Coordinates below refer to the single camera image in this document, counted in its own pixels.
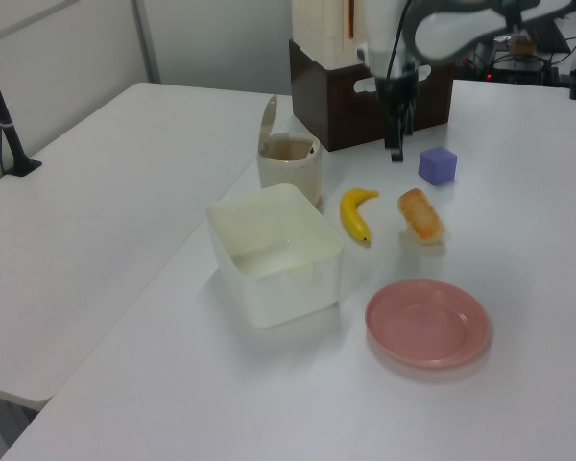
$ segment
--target yellow banana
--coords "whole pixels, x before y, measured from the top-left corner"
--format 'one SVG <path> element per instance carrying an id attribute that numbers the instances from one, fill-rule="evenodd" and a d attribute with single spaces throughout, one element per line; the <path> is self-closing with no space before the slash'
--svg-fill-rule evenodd
<path id="1" fill-rule="evenodd" d="M 372 236 L 367 223 L 358 214 L 358 206 L 371 197 L 379 196 L 377 190 L 351 189 L 344 194 L 339 204 L 339 216 L 351 237 L 359 242 L 371 243 Z"/>

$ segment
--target pink dish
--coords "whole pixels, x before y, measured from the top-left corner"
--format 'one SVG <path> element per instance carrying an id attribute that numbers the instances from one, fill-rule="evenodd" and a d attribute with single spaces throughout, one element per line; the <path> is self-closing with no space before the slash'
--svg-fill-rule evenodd
<path id="1" fill-rule="evenodd" d="M 487 314 L 470 294 L 434 280 L 382 288 L 370 299 L 365 320 L 390 356 L 420 368 L 466 363 L 485 348 L 490 335 Z"/>

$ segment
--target table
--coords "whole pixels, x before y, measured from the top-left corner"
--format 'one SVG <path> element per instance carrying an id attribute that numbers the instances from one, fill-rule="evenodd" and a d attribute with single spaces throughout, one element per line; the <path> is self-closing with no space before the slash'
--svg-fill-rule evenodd
<path id="1" fill-rule="evenodd" d="M 439 144 L 459 160 L 456 182 L 434 188 L 418 152 Z M 251 327 L 201 223 L 4 461 L 576 460 L 576 102 L 456 82 L 448 125 L 405 149 L 402 164 L 381 142 L 324 153 L 321 212 L 346 242 L 336 306 Z M 360 208 L 370 249 L 339 221 L 355 186 L 380 191 Z M 404 234 L 396 199 L 414 186 L 449 230 L 441 247 Z M 257 187 L 251 162 L 225 198 Z M 414 277 L 485 307 L 493 337 L 478 360 L 418 371 L 368 340 L 368 299 Z"/>
<path id="2" fill-rule="evenodd" d="M 53 397 L 247 166 L 267 100 L 135 85 L 0 180 L 1 399 Z"/>

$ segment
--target purple block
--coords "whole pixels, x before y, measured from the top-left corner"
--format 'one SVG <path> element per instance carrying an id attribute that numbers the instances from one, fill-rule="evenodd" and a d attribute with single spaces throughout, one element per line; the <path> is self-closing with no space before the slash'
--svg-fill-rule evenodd
<path id="1" fill-rule="evenodd" d="M 434 147 L 420 153 L 419 175 L 433 185 L 454 180 L 456 169 L 457 156 L 444 147 Z"/>

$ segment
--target plastic bin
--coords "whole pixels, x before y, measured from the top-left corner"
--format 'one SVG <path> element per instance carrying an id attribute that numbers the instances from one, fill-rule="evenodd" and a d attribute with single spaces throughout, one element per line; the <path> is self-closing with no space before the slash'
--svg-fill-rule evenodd
<path id="1" fill-rule="evenodd" d="M 293 185 L 218 202 L 206 219 L 228 289 L 255 326 L 337 302 L 344 242 Z"/>

